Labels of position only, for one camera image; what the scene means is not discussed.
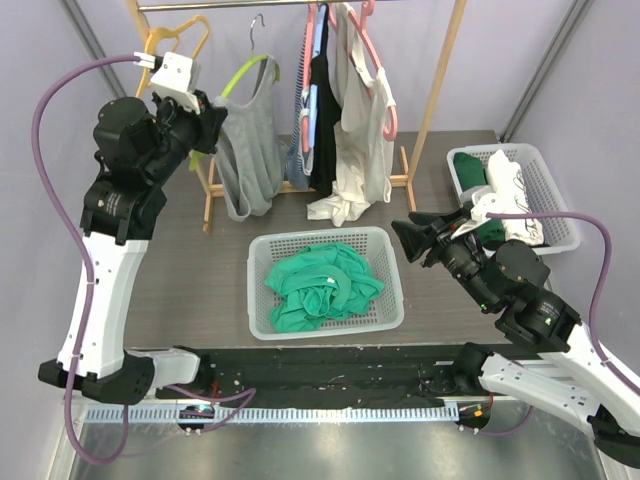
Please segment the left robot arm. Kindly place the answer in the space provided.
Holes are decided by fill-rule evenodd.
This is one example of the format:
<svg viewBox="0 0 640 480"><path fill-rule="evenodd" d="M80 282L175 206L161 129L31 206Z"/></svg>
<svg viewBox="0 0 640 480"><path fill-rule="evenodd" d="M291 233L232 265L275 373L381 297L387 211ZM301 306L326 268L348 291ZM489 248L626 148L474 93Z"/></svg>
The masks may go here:
<svg viewBox="0 0 640 480"><path fill-rule="evenodd" d="M138 268L161 210L164 184L193 151L213 153L227 116L197 90L181 104L176 94L153 94L157 110L143 100L123 97L105 104L93 130L100 165L85 193L81 240L92 267L85 287L93 289L85 336L73 351L86 288L78 291L63 348L40 364L40 381L105 404L132 406L151 390L178 384L190 398L205 397L212 373L190 348L128 351L124 327Z"/></svg>

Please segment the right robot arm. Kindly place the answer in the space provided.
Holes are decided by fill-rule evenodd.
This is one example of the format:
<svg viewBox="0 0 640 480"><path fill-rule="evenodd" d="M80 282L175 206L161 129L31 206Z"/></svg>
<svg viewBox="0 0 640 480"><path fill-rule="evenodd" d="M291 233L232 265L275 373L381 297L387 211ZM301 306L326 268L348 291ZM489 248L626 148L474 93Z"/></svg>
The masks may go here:
<svg viewBox="0 0 640 480"><path fill-rule="evenodd" d="M611 237L598 220L574 212L570 219L594 225L604 240L604 257L589 320L545 283L549 267L520 240L503 243L486 256L475 230L488 213L458 210L445 215L412 212L392 222L409 262L441 264L514 345L564 370L573 384L532 371L474 343L464 345L452 365L457 391L517 398L583 431L596 448L630 468L639 466L639 379L599 341L596 313L611 261Z"/></svg>

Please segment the lime green hanger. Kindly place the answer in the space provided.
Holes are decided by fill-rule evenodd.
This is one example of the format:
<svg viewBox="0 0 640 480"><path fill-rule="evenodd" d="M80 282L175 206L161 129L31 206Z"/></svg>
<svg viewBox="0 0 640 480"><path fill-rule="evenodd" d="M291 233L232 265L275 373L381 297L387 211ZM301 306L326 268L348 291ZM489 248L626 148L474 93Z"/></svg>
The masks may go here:
<svg viewBox="0 0 640 480"><path fill-rule="evenodd" d="M255 24L260 22L261 26L265 26L264 15L262 13L257 14L251 21L250 31L249 31L249 39L250 39L250 56L249 59L236 71L236 73L232 76L229 82L226 84L224 89L221 92L221 96L224 98L228 98L233 90L236 88L240 80L249 72L249 70L265 62L268 60L269 56L267 54L257 55L255 53L255 41L254 41L254 28Z"/></svg>

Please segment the grey tank top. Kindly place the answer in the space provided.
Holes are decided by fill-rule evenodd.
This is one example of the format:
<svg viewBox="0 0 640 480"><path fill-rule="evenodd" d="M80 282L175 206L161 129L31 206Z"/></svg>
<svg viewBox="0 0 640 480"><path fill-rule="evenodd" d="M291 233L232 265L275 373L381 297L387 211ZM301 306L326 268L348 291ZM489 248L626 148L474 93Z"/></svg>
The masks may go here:
<svg viewBox="0 0 640 480"><path fill-rule="evenodd" d="M246 103L232 99L227 86L213 104L227 111L215 154L216 168L224 191L229 217L242 222L262 216L280 192L287 160L274 112L274 87L279 64L270 55L252 59L257 76Z"/></svg>

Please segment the yellow plastic hanger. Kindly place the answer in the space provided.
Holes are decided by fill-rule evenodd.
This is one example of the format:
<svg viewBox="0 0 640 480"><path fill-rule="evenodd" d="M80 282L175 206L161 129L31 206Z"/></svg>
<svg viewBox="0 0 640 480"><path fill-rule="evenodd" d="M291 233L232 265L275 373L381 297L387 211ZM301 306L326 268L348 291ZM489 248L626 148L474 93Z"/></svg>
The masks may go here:
<svg viewBox="0 0 640 480"><path fill-rule="evenodd" d="M158 45L165 40L173 40L173 46L170 49L171 52L177 53L181 41L181 35L185 31L192 30L196 25L201 24L204 27L204 33L193 50L189 55L190 58L197 58L203 49L205 43L209 39L211 33L211 27L209 21L203 15L196 15L190 20L187 20L183 24L175 28L169 27L157 27L151 28L149 22L144 14L139 13L137 15L136 25L139 28L143 44L143 52L149 55L158 55Z"/></svg>

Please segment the green tank top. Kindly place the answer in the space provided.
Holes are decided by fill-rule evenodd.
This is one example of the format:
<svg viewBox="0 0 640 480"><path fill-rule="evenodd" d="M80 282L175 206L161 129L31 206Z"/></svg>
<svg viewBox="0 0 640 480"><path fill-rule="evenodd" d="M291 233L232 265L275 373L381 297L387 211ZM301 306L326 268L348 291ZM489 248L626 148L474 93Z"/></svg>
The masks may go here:
<svg viewBox="0 0 640 480"><path fill-rule="evenodd" d="M331 242L309 245L276 262L265 286L281 298L270 322L276 332L288 334L366 314L385 283L353 247Z"/></svg>

